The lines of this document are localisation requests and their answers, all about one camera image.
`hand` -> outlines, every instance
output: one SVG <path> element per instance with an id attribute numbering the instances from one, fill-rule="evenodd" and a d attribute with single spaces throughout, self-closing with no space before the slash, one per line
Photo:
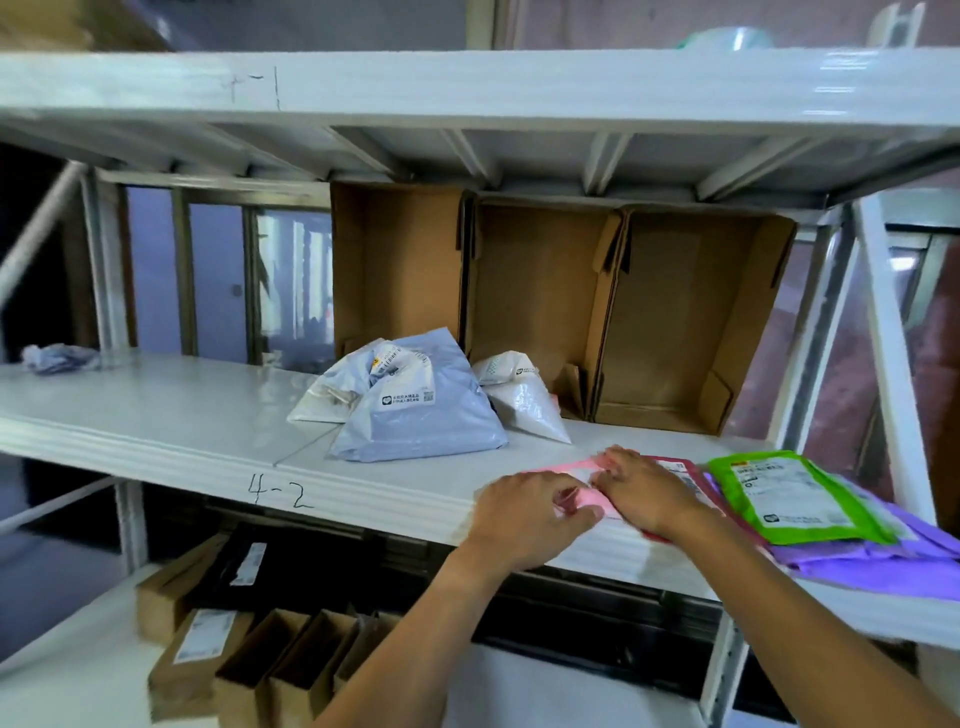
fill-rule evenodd
<path id="1" fill-rule="evenodd" d="M 542 566 L 603 518 L 598 506 L 558 516 L 554 499 L 579 480 L 559 473 L 518 473 L 488 485 L 473 508 L 473 524 L 457 551 L 492 578 Z"/>
<path id="2" fill-rule="evenodd" d="M 637 528 L 669 539 L 686 512 L 704 507 L 682 480 L 635 450 L 614 445 L 596 460 L 607 469 L 590 484 Z"/>

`handwritten text 4-1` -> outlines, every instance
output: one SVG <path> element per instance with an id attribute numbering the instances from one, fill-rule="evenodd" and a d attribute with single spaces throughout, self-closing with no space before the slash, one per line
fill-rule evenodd
<path id="1" fill-rule="evenodd" d="M 264 488 L 263 475 L 264 473 L 254 473 L 250 478 L 250 487 L 247 488 L 247 492 L 253 493 L 254 505 L 259 504 L 261 493 L 286 493 L 294 498 L 294 508 L 313 508 L 312 505 L 307 505 L 303 502 L 303 486 L 299 483 L 288 481 L 286 486 L 283 488 Z"/>

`glass window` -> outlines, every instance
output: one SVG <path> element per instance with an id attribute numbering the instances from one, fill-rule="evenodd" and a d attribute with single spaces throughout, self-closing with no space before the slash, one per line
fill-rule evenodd
<path id="1" fill-rule="evenodd" d="M 787 355 L 793 341 L 800 302 L 810 272 L 813 245 L 795 242 L 787 260 L 774 310 L 763 330 L 754 360 L 743 382 L 740 396 L 727 419 L 723 433 L 766 439 L 780 383 L 786 373 Z"/>
<path id="2" fill-rule="evenodd" d="M 333 231 L 328 212 L 256 215 L 261 362 L 320 373 L 333 364 Z"/>
<path id="3" fill-rule="evenodd" d="M 191 205 L 193 291 L 197 355 L 246 364 L 243 210 L 232 205 Z"/>
<path id="4" fill-rule="evenodd" d="M 173 196 L 169 189 L 128 187 L 127 200 L 137 346 L 180 353 Z"/>
<path id="5" fill-rule="evenodd" d="M 890 249 L 890 267 L 901 307 L 922 257 L 918 250 Z M 821 468 L 854 480 L 879 394 L 867 319 L 868 283 L 861 254 L 857 256 L 804 448 L 804 454 Z"/>

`metal shelf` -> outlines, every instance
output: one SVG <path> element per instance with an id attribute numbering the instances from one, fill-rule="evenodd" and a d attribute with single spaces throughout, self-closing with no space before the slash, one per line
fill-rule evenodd
<path id="1" fill-rule="evenodd" d="M 122 173 L 822 209 L 960 163 L 956 49 L 0 54 L 0 138 Z"/>
<path id="2" fill-rule="evenodd" d="M 488 452 L 390 463 L 326 457 L 334 425 L 286 416 L 311 377 L 209 359 L 119 352 L 101 372 L 38 377 L 0 369 L 0 449 L 210 496 L 443 544 L 466 534 L 473 497 L 495 478 L 571 462 L 618 443 L 705 462 L 764 443 L 568 422 L 573 445 L 511 433 Z M 550 562 L 715 599 L 679 549 L 604 521 Z M 960 603 L 798 580 L 854 628 L 960 648 Z"/>
<path id="3" fill-rule="evenodd" d="M 0 664 L 5 728 L 60 728 L 64 706 L 75 728 L 148 728 L 147 674 L 162 649 L 133 629 L 133 585 L 148 566 Z M 477 705 L 486 706 L 482 717 Z M 598 712 L 596 706 L 604 706 Z M 737 716 L 744 725 L 778 725 Z M 471 645 L 450 683 L 444 725 L 704 728 L 696 701 Z M 170 728 L 214 728 L 216 718 Z"/>

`wall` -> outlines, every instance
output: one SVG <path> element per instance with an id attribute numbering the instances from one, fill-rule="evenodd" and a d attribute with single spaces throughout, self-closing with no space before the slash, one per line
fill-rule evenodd
<path id="1" fill-rule="evenodd" d="M 890 0 L 518 0 L 517 48 L 674 48 L 695 31 L 765 29 L 779 47 L 862 46 Z M 905 10 L 914 3 L 904 2 Z M 921 45 L 960 45 L 960 3 L 930 0 Z"/>
<path id="2" fill-rule="evenodd" d="M 127 0 L 175 50 L 457 50 L 461 0 Z"/>

